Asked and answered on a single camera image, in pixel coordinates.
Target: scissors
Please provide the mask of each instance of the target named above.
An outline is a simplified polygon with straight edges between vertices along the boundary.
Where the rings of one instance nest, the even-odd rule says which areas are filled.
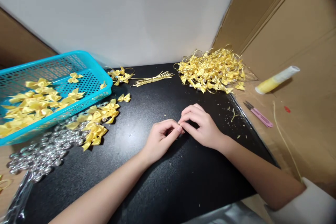
[[[253,106],[252,106],[252,104],[251,103],[249,103],[248,101],[245,101],[246,103],[244,103],[245,104],[245,106],[249,109],[249,110],[251,110],[251,112],[256,116],[256,117],[258,117],[258,119],[263,123],[263,124],[265,124],[266,125],[266,127],[268,127],[268,128],[272,128],[273,127],[273,123],[271,123],[266,117],[264,117],[256,108],[254,108]]]

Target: pile of yellow bows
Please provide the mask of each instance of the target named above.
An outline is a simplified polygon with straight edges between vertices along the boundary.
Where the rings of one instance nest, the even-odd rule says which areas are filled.
[[[244,65],[240,56],[232,52],[230,45],[211,54],[209,52],[203,54],[195,50],[191,56],[184,57],[182,62],[177,63],[182,83],[185,85],[188,82],[190,86],[203,93],[207,90],[210,93],[215,93],[217,90],[232,93],[233,88],[226,86],[245,80]],[[243,82],[234,87],[245,89]]]
[[[68,97],[60,101],[62,96],[58,95],[58,92],[53,88],[48,87],[49,85],[51,85],[51,82],[40,78],[37,82],[26,82],[26,87],[34,90],[10,96],[10,103],[21,103],[19,106],[2,105],[3,108],[8,110],[4,118],[13,120],[0,125],[0,138],[4,138],[56,111],[68,107],[83,98],[85,93],[78,93],[77,88],[69,93]]]
[[[122,82],[128,83],[128,80],[134,75],[134,73],[132,74],[126,73],[123,67],[120,68],[121,68],[120,70],[112,70],[110,72],[107,72],[107,74],[110,75],[112,80],[114,81],[113,84],[115,86],[119,86],[119,84]]]
[[[116,102],[116,99],[112,99],[109,104],[104,107],[97,108],[97,106],[92,106],[88,109],[88,115],[79,115],[76,122],[66,125],[67,128],[74,130],[79,126],[80,123],[89,121],[86,127],[82,129],[82,131],[90,130],[89,134],[86,136],[86,141],[82,146],[84,151],[86,151],[91,145],[100,144],[102,136],[105,135],[107,129],[103,125],[98,125],[96,123],[100,123],[101,121],[105,122],[106,124],[113,123],[114,118],[119,114],[117,109],[120,107],[120,105],[116,104]]]

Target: finger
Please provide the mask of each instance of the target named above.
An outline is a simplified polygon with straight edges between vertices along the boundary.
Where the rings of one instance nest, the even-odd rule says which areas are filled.
[[[197,123],[199,126],[202,124],[202,116],[194,114],[193,112],[189,112],[181,117],[181,119],[178,121],[178,124],[191,120],[195,123]]]
[[[205,112],[205,110],[198,103],[195,103],[194,106]]]
[[[164,120],[155,125],[155,128],[158,132],[165,134],[166,131],[170,128],[177,128],[179,125],[173,119]]]
[[[173,129],[173,131],[168,136],[162,139],[160,144],[165,145],[165,147],[168,149],[176,140],[176,138],[178,138],[178,136],[182,133],[182,130],[182,127],[179,125],[177,128]]]
[[[196,137],[197,137],[197,133],[198,133],[198,131],[197,131],[197,129],[195,129],[193,126],[191,126],[189,123],[187,123],[187,122],[182,122],[181,124],[180,124],[180,126],[182,127],[182,128],[184,128],[193,138],[195,138],[196,139]]]
[[[199,108],[195,107],[194,105],[189,105],[188,107],[186,107],[182,113],[181,116],[184,116],[185,114],[189,113],[189,112],[193,112],[194,114],[203,114],[204,111],[200,110]]]

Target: black table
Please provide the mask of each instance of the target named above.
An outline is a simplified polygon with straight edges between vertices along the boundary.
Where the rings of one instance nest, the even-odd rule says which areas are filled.
[[[184,86],[173,64],[134,67],[136,78],[153,77],[160,71],[175,73],[172,79],[141,87],[122,83],[112,87],[112,96],[131,93],[131,102],[121,102],[115,123],[107,125],[102,145],[83,152],[74,147],[41,182],[34,184],[22,223],[48,223],[63,209],[107,177],[133,155],[147,140],[152,125],[173,118],[190,104],[198,103],[224,133],[275,164],[271,154],[246,118],[233,116],[239,108],[224,92],[210,94]],[[109,223],[182,223],[227,204],[255,194],[238,170],[219,152],[203,147],[189,134],[177,139],[167,154],[141,177]],[[90,206],[83,209],[90,211]]]

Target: blue mesh basket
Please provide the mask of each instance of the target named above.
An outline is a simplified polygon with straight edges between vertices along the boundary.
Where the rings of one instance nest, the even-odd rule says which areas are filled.
[[[79,78],[77,83],[69,83],[69,74],[72,72],[81,74],[84,77]],[[25,142],[45,129],[111,94],[112,79],[93,57],[85,51],[72,51],[1,70],[0,104],[10,105],[8,96],[31,90],[25,87],[25,81],[37,81],[39,78],[45,78],[53,82],[52,87],[59,92],[62,98],[67,97],[68,93],[76,88],[79,88],[79,92],[86,93],[82,99],[72,105],[0,139],[0,146]],[[100,85],[104,81],[107,86],[100,89]],[[6,109],[0,107],[0,124],[11,120],[4,118],[6,112]]]

